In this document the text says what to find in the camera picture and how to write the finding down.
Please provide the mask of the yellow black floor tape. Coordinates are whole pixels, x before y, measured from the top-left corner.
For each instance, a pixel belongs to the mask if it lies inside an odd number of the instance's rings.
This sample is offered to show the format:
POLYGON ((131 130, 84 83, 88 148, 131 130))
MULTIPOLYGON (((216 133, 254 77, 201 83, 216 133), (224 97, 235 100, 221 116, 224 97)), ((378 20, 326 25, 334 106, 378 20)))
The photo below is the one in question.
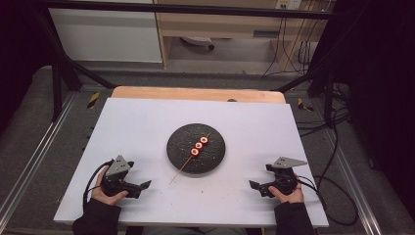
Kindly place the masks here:
POLYGON ((91 96, 88 105, 87 105, 87 109, 93 109, 98 98, 100 96, 100 92, 94 92, 93 95, 91 96))
POLYGON ((306 110, 308 112, 314 112, 314 109, 312 107, 308 107, 304 104, 302 98, 298 98, 298 108, 300 110, 306 110))

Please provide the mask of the person's left hand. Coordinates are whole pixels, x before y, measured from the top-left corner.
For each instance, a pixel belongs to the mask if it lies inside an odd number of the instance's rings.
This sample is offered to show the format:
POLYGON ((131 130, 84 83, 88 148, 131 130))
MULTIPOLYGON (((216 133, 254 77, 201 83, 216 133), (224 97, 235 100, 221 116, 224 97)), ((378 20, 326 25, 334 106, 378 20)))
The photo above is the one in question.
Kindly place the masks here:
POLYGON ((109 167, 106 165, 97 176, 96 184, 94 189, 92 190, 91 197, 101 203, 104 203, 109 206, 114 206, 117 202, 124 199, 128 192, 127 191, 121 191, 117 193, 115 196, 107 196, 102 188, 101 188, 101 182, 105 176, 105 173, 109 167))

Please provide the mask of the wooden skewer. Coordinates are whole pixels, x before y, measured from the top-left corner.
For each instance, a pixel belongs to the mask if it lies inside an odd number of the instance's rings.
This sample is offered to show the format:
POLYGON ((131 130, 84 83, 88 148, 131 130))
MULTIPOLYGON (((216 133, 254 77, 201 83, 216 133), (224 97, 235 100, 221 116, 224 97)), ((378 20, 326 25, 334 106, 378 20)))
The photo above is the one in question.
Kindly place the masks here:
POLYGON ((195 173, 196 169, 200 169, 202 157, 207 154, 206 147, 210 143, 211 133, 185 133, 184 131, 175 131, 167 141, 167 156, 173 166, 177 168, 176 174, 171 179, 173 182, 181 173, 195 173), (201 137, 207 137, 208 143, 204 145, 200 153, 193 157, 191 150, 195 148, 195 144, 200 142, 201 137))

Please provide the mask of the white chair base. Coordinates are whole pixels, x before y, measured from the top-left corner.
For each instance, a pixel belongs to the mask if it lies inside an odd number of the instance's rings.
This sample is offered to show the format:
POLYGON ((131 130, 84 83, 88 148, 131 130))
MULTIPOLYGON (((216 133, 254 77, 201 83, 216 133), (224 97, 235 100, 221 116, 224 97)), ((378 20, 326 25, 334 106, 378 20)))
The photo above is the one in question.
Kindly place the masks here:
POLYGON ((192 45, 214 49, 214 45, 209 37, 182 37, 182 40, 192 45))

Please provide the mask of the dark curtain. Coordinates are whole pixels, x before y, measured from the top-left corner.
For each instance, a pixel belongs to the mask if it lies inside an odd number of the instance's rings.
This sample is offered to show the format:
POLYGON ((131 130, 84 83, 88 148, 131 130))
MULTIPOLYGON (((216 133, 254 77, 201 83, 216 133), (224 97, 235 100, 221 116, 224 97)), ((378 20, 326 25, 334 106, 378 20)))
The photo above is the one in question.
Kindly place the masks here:
POLYGON ((0 133, 20 106, 32 76, 49 65, 28 0, 0 0, 0 133))
POLYGON ((369 152, 415 219, 415 0, 369 0, 336 77, 369 152))

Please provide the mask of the white power strip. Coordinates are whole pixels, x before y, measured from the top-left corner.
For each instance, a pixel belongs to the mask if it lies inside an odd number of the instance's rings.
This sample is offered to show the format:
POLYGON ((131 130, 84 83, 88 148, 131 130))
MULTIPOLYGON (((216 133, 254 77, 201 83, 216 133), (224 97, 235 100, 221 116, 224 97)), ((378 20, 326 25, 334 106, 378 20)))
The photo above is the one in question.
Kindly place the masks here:
POLYGON ((276 9, 297 10, 300 7, 301 0, 277 0, 276 9))

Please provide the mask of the person's right hand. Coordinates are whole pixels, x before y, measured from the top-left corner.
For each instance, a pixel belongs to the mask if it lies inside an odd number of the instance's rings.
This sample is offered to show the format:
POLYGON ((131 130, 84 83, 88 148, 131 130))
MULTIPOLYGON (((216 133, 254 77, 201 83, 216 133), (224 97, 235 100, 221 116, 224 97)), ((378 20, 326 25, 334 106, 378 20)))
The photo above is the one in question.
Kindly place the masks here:
POLYGON ((298 182, 295 190, 290 195, 283 194, 279 189, 274 186, 269 186, 268 190, 274 195, 281 203, 303 203, 304 195, 302 193, 301 184, 298 182))

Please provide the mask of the white cabinet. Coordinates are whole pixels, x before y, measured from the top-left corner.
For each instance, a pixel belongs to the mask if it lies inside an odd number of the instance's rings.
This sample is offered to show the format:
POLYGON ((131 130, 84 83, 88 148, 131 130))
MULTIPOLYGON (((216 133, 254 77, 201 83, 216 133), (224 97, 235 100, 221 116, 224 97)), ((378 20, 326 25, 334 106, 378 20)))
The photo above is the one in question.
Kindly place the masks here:
POLYGON ((66 53, 78 61, 161 62, 150 13, 51 9, 66 53))

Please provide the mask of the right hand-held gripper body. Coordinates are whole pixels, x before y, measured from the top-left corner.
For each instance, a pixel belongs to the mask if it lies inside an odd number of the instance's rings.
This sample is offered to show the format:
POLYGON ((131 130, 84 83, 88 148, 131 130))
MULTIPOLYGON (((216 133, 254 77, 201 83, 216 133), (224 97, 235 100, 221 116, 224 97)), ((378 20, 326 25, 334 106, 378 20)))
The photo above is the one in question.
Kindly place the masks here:
POLYGON ((297 187, 297 177, 293 171, 295 166, 306 165, 306 161, 280 157, 273 164, 265 166, 267 171, 274 173, 275 180, 272 186, 282 194, 290 195, 297 187))

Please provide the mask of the black metal frame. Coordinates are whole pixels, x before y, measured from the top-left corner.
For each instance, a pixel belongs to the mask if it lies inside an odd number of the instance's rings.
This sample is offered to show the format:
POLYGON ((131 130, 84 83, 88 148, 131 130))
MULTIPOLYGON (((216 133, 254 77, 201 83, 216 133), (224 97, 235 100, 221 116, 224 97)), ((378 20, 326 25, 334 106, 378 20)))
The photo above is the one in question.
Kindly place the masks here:
POLYGON ((106 88, 114 89, 116 85, 106 81, 101 76, 88 70, 75 62, 67 55, 58 33, 52 22, 46 20, 49 9, 70 9, 90 11, 114 11, 134 13, 163 13, 181 15, 208 15, 208 16, 237 16, 257 18, 280 18, 280 19, 311 19, 311 20, 345 20, 349 18, 348 13, 341 12, 311 12, 299 10, 271 10, 260 8, 239 8, 219 6, 197 6, 197 5, 176 5, 176 4, 147 4, 147 3, 125 3, 125 2, 99 2, 99 1, 73 1, 73 0, 34 0, 31 10, 39 27, 45 34, 45 38, 51 46, 51 54, 54 60, 53 69, 53 90, 54 90, 54 119, 62 110, 61 81, 64 79, 70 90, 79 90, 82 84, 75 73, 86 75, 98 84, 106 88))

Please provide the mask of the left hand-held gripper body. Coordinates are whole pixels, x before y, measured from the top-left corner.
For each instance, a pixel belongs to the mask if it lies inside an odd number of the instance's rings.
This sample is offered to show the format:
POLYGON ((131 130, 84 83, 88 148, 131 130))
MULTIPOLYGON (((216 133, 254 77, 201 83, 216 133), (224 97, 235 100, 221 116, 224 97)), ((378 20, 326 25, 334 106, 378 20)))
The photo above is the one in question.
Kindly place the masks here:
POLYGON ((101 181, 101 188, 105 195, 112 197, 122 191, 132 192, 134 186, 124 180, 134 162, 127 162, 122 155, 118 155, 105 171, 101 181))

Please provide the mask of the aluminium floor rail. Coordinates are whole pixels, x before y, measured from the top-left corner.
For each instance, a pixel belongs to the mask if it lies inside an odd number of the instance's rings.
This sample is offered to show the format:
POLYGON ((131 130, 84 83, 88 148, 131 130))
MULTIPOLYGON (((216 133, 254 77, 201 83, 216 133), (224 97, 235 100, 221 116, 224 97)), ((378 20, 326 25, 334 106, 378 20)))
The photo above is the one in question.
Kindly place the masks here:
POLYGON ((37 171, 44 156, 46 155, 50 146, 52 145, 55 136, 59 132, 64 121, 66 120, 69 111, 73 105, 73 102, 77 98, 77 96, 78 92, 70 92, 63 103, 62 112, 54 121, 52 121, 49 124, 45 134, 42 136, 42 139, 36 146, 36 149, 31 154, 28 163, 24 166, 24 169, 20 174, 17 182, 14 184, 14 187, 8 194, 5 202, 0 206, 0 214, 2 216, 6 216, 9 213, 13 213, 16 206, 19 204, 19 201, 23 196, 24 191, 27 188, 27 185, 29 184, 31 178, 37 171))
POLYGON ((338 137, 333 130, 326 130, 326 135, 334 149, 335 160, 345 182, 346 188, 356 203, 360 221, 366 231, 366 234, 382 235, 382 229, 378 223, 378 220, 373 214, 363 190, 346 160, 346 155, 341 148, 338 137))

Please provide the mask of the black speckled plate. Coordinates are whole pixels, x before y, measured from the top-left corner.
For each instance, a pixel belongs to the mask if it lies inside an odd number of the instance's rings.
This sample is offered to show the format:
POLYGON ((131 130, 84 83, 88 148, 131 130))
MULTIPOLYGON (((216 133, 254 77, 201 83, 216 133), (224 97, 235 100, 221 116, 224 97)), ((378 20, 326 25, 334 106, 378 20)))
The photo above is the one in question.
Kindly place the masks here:
POLYGON ((183 172, 208 173, 224 159, 225 140, 213 127, 203 123, 190 123, 176 129, 166 144, 170 162, 183 172))

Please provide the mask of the wooden desk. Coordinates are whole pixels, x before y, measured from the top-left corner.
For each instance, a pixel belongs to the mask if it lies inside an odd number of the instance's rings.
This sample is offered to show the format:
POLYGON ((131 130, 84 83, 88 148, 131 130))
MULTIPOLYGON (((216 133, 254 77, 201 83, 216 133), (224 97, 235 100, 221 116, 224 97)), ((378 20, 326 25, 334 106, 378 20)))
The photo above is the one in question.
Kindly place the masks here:
MULTIPOLYGON (((153 0, 156 4, 207 5, 276 10, 277 0, 153 0)), ((298 10, 318 12, 327 0, 301 0, 298 10)), ((265 38, 277 53, 282 71, 294 67, 295 52, 302 42, 317 43, 325 20, 271 19, 237 16, 156 14, 162 62, 167 65, 174 37, 265 38)))

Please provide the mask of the wooden table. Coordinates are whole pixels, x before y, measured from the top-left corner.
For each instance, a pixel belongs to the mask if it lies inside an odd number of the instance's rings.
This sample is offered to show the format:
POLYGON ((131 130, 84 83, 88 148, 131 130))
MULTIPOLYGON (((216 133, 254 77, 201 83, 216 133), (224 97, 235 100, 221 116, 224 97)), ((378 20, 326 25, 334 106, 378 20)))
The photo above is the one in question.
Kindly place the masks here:
POLYGON ((119 86, 114 89, 112 98, 286 103, 284 95, 274 91, 146 86, 119 86))

